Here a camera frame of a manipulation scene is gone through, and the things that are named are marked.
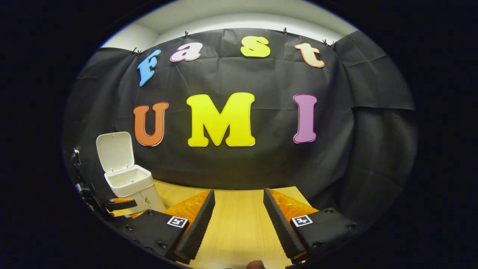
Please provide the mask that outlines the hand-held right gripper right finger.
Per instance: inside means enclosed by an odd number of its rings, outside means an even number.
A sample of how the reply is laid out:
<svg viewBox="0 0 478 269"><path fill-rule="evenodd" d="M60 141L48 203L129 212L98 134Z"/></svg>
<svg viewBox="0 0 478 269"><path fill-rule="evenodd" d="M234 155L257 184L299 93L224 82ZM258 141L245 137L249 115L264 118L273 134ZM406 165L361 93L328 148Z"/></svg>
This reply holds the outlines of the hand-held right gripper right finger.
<svg viewBox="0 0 478 269"><path fill-rule="evenodd" d="M325 257L358 232L357 222L337 209L317 210L279 191L265 188L263 204L285 255L293 264Z"/></svg>

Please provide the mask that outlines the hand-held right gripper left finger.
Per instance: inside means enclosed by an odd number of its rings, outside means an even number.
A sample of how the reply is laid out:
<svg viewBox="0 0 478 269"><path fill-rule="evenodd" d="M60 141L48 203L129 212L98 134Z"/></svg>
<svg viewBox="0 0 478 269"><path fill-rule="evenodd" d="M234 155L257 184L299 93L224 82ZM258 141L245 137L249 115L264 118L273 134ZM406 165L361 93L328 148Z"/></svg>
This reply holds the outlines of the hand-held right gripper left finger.
<svg viewBox="0 0 478 269"><path fill-rule="evenodd" d="M214 206L214 190L208 189L163 212L147 210L136 219L118 216L112 224L152 254L189 264L201 247Z"/></svg>

